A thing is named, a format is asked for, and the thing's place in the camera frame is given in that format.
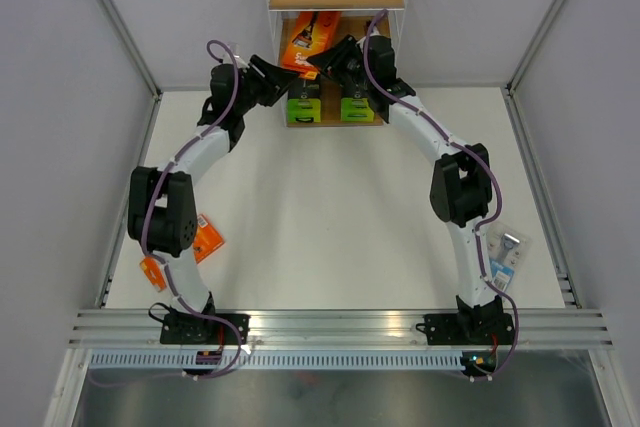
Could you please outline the black green razor box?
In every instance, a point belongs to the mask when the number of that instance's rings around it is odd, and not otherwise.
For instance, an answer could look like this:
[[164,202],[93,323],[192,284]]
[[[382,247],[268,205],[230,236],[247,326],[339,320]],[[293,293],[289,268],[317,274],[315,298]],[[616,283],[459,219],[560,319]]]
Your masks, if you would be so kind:
[[287,93],[287,122],[291,124],[320,123],[321,105],[321,83],[319,78],[298,78]]
[[341,88],[340,116],[342,122],[373,122],[374,111],[362,85],[346,83]]

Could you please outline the orange razor box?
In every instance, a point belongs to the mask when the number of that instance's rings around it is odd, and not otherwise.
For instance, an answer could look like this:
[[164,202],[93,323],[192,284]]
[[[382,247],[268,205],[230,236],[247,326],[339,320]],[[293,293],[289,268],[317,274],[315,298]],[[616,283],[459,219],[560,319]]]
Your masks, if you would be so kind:
[[[199,214],[197,222],[198,227],[193,243],[193,253],[196,264],[200,264],[222,247],[225,240],[207,216]],[[139,263],[139,267],[157,292],[162,292],[168,288],[165,275],[161,272],[159,264],[154,259],[144,257]]]
[[286,39],[281,65],[298,72],[302,78],[315,79],[318,70],[308,62],[308,58],[332,45],[340,18],[340,11],[301,12]]

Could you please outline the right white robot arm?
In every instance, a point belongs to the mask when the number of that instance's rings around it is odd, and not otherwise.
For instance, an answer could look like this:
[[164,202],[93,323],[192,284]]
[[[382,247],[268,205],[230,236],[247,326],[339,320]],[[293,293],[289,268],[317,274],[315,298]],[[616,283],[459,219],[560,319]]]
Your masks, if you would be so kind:
[[491,286],[485,223],[490,203],[499,199],[489,172],[489,153],[446,130],[397,75],[389,38],[356,40],[348,35],[308,58],[324,77],[362,91],[383,121],[409,136],[432,163],[429,202],[448,228],[458,271],[456,310],[427,314],[416,328],[430,345],[510,345],[513,317]]

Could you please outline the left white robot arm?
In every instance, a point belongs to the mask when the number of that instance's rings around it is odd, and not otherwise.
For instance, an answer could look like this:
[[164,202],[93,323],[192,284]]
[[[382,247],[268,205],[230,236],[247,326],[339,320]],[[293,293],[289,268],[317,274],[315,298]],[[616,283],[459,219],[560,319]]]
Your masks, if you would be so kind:
[[193,134],[163,167],[139,166],[131,173],[128,235],[165,274],[172,294],[169,324],[183,324],[195,342],[212,340],[218,323],[226,321],[215,314],[194,256],[199,226],[194,187],[238,144],[244,116],[256,106],[273,106],[298,77],[257,55],[247,62],[232,53],[218,58]]

